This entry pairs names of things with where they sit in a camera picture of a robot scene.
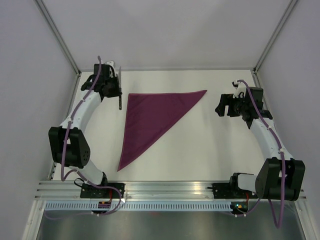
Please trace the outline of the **purple cloth napkin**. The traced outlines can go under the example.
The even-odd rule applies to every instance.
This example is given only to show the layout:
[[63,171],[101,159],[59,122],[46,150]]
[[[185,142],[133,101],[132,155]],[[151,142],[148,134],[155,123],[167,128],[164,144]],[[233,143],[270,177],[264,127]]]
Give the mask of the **purple cloth napkin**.
[[135,161],[184,117],[207,93],[130,93],[117,171]]

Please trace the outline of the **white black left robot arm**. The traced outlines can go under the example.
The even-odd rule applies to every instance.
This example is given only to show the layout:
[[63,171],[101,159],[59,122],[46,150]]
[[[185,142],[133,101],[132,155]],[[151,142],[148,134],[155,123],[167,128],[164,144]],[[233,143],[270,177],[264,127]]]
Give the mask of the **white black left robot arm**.
[[52,159],[60,164],[60,179],[65,181],[71,173],[77,174],[98,198],[109,193],[106,174],[91,160],[91,149],[85,137],[85,129],[96,108],[107,98],[118,99],[122,109],[121,72],[114,61],[99,62],[93,73],[80,88],[80,100],[66,119],[48,131]]

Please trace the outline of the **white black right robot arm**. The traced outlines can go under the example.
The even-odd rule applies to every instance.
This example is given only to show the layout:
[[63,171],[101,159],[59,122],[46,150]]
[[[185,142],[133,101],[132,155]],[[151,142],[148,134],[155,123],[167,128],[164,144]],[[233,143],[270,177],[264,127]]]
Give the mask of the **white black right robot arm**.
[[253,133],[265,162],[258,175],[235,172],[228,192],[235,198],[246,191],[260,199],[296,201],[300,195],[305,164],[286,150],[269,110],[263,108],[263,89],[236,86],[235,93],[222,94],[215,108],[218,116],[241,117]]

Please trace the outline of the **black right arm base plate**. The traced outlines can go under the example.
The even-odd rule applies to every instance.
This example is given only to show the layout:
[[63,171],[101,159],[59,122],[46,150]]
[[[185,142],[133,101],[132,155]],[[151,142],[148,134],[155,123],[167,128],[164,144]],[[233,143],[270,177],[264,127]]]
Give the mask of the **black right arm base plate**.
[[257,195],[249,190],[243,190],[238,187],[231,186],[230,183],[217,182],[212,183],[208,190],[212,191],[213,198],[216,200],[233,200],[233,199],[257,199]]

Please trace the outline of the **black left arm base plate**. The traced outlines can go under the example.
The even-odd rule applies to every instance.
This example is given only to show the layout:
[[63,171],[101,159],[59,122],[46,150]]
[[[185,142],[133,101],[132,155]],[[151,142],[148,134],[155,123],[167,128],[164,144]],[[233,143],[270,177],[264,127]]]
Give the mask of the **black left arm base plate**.
[[124,197],[125,193],[125,184],[124,183],[117,183],[111,182],[108,184],[108,188],[96,188],[90,184],[83,184],[80,191],[80,198],[81,199],[118,199],[119,194],[115,190],[117,189],[120,192],[121,198]]

